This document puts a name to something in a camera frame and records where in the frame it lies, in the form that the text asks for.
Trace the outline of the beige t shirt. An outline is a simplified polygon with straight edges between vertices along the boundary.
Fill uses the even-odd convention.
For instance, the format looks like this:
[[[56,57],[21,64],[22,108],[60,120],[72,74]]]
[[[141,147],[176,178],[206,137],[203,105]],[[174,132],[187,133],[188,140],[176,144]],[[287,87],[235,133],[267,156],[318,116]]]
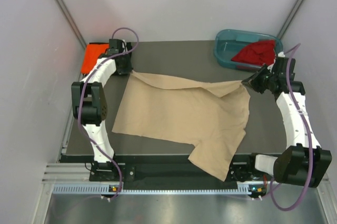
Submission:
[[[224,181],[245,137],[250,95],[240,81],[133,72],[113,132],[194,146],[189,161]]]

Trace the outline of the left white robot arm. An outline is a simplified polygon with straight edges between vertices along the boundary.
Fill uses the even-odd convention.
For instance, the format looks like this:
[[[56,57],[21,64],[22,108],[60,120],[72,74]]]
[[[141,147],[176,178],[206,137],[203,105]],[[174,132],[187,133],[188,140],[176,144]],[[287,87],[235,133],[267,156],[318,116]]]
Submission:
[[[110,39],[108,43],[90,43],[85,50],[81,73],[84,78],[71,85],[73,116],[81,132],[89,137],[94,163],[108,180],[119,175],[111,160],[114,150],[108,140],[105,120],[108,114],[104,86],[112,75],[128,75],[132,70],[130,42]]]

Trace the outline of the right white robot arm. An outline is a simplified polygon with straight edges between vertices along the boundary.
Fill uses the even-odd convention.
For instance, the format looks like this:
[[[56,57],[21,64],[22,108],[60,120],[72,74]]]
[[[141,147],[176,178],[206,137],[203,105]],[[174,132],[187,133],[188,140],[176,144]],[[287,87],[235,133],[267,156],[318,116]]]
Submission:
[[[255,92],[269,90],[280,109],[286,133],[286,150],[278,157],[253,154],[253,162],[245,167],[249,178],[259,179],[264,173],[278,183],[316,188],[324,177],[332,154],[323,150],[310,126],[305,105],[305,89],[294,79],[295,59],[277,57],[271,66],[262,66],[242,81]]]

